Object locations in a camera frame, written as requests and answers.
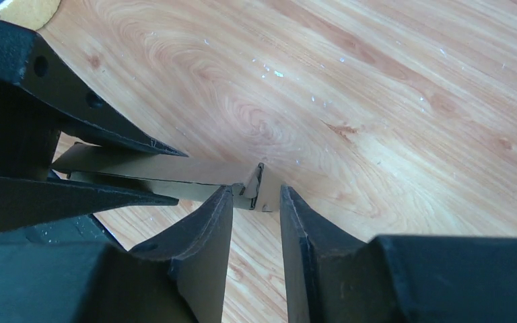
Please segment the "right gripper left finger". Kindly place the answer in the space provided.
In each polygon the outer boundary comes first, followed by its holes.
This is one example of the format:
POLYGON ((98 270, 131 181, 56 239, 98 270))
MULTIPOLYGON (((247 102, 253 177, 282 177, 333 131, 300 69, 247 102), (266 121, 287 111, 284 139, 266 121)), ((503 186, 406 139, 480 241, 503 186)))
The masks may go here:
POLYGON ((0 243, 0 322, 220 322, 229 186, 129 251, 108 242, 0 243))

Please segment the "cardboard box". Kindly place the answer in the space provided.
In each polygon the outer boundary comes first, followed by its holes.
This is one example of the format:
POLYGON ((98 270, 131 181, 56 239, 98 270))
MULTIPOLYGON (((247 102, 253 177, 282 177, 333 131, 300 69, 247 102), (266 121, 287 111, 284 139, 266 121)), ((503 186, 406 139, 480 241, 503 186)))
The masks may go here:
POLYGON ((276 212, 283 181, 263 162, 225 161, 155 155, 76 143, 52 167, 71 179, 138 188, 190 201, 207 200, 220 186, 231 186, 239 209, 276 212))

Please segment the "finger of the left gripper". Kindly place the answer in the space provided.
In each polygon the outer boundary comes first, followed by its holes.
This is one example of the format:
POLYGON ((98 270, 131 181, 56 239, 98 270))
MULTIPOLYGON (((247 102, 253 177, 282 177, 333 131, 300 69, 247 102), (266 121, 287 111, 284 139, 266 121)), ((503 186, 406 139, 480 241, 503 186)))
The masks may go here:
POLYGON ((37 32, 0 20, 0 85, 14 102, 53 115, 85 142, 153 154, 185 154, 149 136, 82 80, 37 32))
POLYGON ((0 233, 121 207, 177 204, 169 196, 115 186, 0 177, 0 233))

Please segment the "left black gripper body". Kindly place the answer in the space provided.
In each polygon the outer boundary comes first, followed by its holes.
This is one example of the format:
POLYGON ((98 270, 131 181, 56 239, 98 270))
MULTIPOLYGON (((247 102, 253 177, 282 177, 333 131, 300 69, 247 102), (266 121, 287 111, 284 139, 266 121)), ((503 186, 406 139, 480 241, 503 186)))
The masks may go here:
POLYGON ((45 180, 59 137, 48 108, 0 81, 0 177, 45 180))

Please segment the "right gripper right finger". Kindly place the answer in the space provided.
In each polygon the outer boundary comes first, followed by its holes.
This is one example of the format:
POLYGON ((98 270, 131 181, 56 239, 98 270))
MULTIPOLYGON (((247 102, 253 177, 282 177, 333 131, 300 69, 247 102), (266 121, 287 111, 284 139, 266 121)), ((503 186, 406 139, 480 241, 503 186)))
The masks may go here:
POLYGON ((517 238, 363 242, 280 194, 290 322, 517 322, 517 238))

